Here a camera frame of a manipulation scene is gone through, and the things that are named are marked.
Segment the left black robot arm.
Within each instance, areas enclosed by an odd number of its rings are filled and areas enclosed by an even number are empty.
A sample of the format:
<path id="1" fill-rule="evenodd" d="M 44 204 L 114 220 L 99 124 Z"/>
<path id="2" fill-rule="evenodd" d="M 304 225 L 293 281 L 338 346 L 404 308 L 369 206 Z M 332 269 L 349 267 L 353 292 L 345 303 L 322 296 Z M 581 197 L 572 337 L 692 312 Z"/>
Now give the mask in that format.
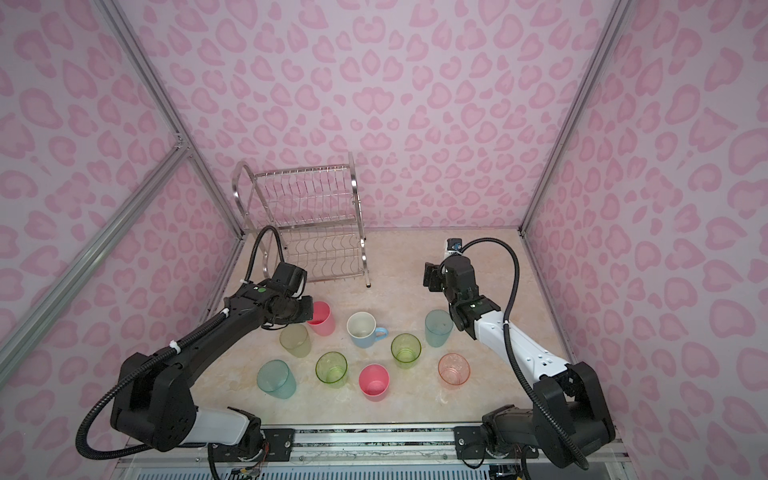
<path id="1" fill-rule="evenodd" d="M 304 292 L 306 282 L 304 269 L 282 262 L 272 277 L 242 283 L 216 316 L 186 336 L 152 355 L 129 357 L 121 366 L 124 386 L 114 399 L 111 426 L 160 452 L 186 444 L 217 444 L 248 457 L 259 454 L 264 439 L 255 415 L 235 407 L 199 407 L 191 388 L 252 331 L 311 320 L 313 300 Z"/>

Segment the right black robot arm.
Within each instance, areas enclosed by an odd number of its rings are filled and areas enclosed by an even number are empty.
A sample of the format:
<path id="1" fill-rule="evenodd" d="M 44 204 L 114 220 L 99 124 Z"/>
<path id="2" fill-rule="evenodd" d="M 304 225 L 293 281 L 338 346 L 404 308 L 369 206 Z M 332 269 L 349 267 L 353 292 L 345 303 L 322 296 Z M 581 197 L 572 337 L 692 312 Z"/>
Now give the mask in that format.
<path id="1" fill-rule="evenodd" d="M 481 294 L 471 260 L 454 253 L 424 266 L 423 284 L 445 296 L 455 326 L 498 354 L 532 403 L 502 406 L 481 421 L 482 441 L 493 455 L 531 447 L 559 468 L 587 468 L 589 455 L 610 444 L 616 429 L 595 370 L 550 353 L 513 324 L 520 272 L 505 307 Z"/>

